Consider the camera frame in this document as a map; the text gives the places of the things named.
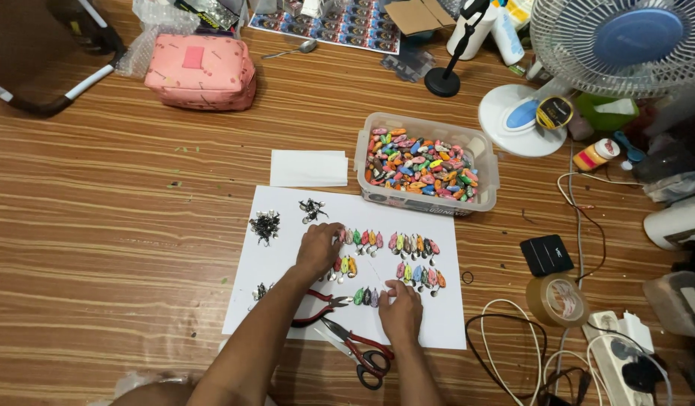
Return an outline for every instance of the microphone stand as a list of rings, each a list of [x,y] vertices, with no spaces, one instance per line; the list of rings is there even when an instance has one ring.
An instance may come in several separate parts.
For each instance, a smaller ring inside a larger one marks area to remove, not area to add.
[[[486,15],[487,8],[490,6],[490,0],[474,0],[467,9],[461,9],[460,15],[465,18],[465,34],[463,38],[458,41],[458,45],[455,47],[453,52],[453,57],[450,59],[447,68],[433,68],[428,71],[425,75],[425,87],[433,93],[433,95],[440,97],[453,97],[460,91],[460,78],[453,72],[455,64],[458,62],[458,58],[465,52],[468,47],[468,41],[470,40],[470,35],[475,32],[475,26],[480,23],[483,16]],[[478,19],[472,25],[468,24],[468,20],[474,14],[480,13]]]

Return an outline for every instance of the wooden table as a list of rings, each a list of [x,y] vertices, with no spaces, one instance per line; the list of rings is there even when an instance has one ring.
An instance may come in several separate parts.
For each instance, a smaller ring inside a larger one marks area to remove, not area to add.
[[[131,2],[103,4],[131,42],[140,32]],[[442,99],[422,82],[397,79],[379,65],[378,53],[320,45],[308,55],[261,61],[293,39],[251,29],[243,35],[259,75],[245,112],[166,107],[139,79],[116,75],[48,120],[0,102],[0,405],[83,405],[109,398],[127,371],[203,372],[225,338],[220,331],[245,224],[255,185],[269,183],[271,149],[344,150],[352,157],[358,130],[375,111],[479,129],[481,97],[498,85],[524,83],[490,46],[458,63],[461,92]],[[430,47],[439,66],[448,62],[448,35]],[[82,61],[90,59],[65,60],[46,73],[76,82],[99,66]],[[475,275],[461,287],[466,318],[496,298],[527,310],[531,276],[520,241],[558,233],[578,262],[576,216],[555,186],[569,157],[569,143],[541,159],[500,152],[496,207],[456,219],[461,270]],[[616,167],[610,171],[620,177]],[[181,187],[168,189],[173,181]],[[321,190],[359,193],[352,172],[348,187]],[[595,205],[589,213],[607,236],[605,265],[583,285],[592,308],[628,309],[650,326],[670,364],[675,404],[686,404],[693,397],[675,365],[683,340],[664,334],[641,290],[675,259],[641,227],[659,206],[640,189],[585,178],[574,180],[574,191],[577,201]],[[601,239],[587,221],[583,230],[590,270],[601,259]],[[513,321],[486,325],[501,375],[516,393],[530,392],[536,362],[529,330]],[[477,328],[470,335],[479,341]],[[551,354],[563,330],[547,330]],[[585,351],[579,329],[566,346]],[[511,404],[469,351],[426,351],[450,404]],[[578,364],[566,358],[564,365]],[[331,345],[290,340],[270,395],[279,404],[398,404],[397,378],[389,374],[382,390],[368,391],[352,361]],[[567,393],[565,381],[561,388]],[[664,404],[662,384],[659,399]],[[586,404],[596,403],[591,388]]]

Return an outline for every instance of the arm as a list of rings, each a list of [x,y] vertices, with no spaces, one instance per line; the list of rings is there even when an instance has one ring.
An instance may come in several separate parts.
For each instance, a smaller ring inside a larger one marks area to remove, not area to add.
[[[400,383],[400,404],[402,406],[442,406],[438,385],[431,375],[423,348],[417,342],[420,323],[423,320],[423,305],[420,295],[403,282],[389,280],[385,285],[390,291],[380,294],[380,321],[385,335],[395,352]],[[393,304],[390,298],[396,298]]]
[[[262,405],[285,345],[290,322],[305,292],[340,253],[332,243],[343,225],[312,225],[296,264],[257,303],[198,383],[187,406]]]

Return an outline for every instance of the white paper sheet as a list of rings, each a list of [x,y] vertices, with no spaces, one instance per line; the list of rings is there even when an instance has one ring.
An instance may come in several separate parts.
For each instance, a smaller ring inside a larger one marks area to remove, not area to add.
[[[434,239],[440,246],[441,253],[435,256],[435,261],[437,269],[446,280],[446,288],[441,289],[437,297],[431,297],[427,289],[420,294],[423,300],[420,344],[433,348],[466,349],[460,270],[452,217],[376,205],[359,196],[268,186],[256,188],[251,217],[254,218],[256,211],[265,212],[274,209],[279,212],[280,237],[278,240],[271,241],[269,247],[258,245],[258,237],[245,224],[246,236],[225,316],[223,334],[232,334],[247,315],[247,309],[255,304],[252,291],[260,282],[266,287],[270,286],[295,263],[300,240],[309,226],[302,223],[305,212],[298,207],[298,201],[307,201],[308,198],[325,202],[323,211],[330,217],[328,219],[324,215],[319,215],[317,223],[340,222],[345,227],[357,228],[360,231],[365,229],[376,233],[380,231],[385,242],[376,258],[371,258],[370,255],[355,256],[353,253],[355,245],[344,245],[340,255],[355,257],[358,276],[353,279],[346,277],[342,285],[338,285],[336,281],[316,282],[312,286],[314,290],[325,295],[332,293],[336,296],[352,296],[358,289],[368,285],[370,289],[378,288],[378,291],[385,289],[383,282],[395,279],[397,265],[401,262],[400,256],[393,255],[388,250],[390,235],[396,231],[408,235],[419,233]],[[420,264],[429,267],[428,261],[429,259],[410,261],[410,266],[415,268]],[[298,309],[296,318],[310,317],[324,306],[324,302],[307,295]],[[378,309],[351,303],[349,306],[335,309],[328,318],[340,323],[346,329],[352,329],[357,335],[382,344],[389,344],[380,324]],[[311,327],[290,329],[288,338],[323,340]]]
[[[272,150],[270,186],[347,186],[344,151]]]

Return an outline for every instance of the pink cosmetic bag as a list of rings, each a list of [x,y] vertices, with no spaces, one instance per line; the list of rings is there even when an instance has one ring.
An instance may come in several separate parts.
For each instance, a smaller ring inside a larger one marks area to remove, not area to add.
[[[255,69],[240,40],[161,34],[144,85],[167,106],[245,110],[255,96]]]

